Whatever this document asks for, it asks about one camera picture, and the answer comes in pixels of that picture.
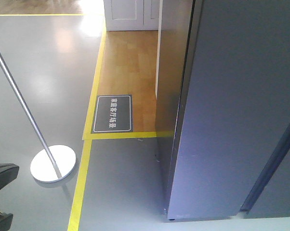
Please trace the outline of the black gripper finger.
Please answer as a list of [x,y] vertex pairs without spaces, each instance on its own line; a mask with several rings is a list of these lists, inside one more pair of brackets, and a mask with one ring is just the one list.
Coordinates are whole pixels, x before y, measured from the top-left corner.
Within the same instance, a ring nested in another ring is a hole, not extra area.
[[15,180],[18,176],[19,166],[12,163],[0,164],[0,190]]
[[0,231],[9,231],[13,220],[12,213],[0,212]]

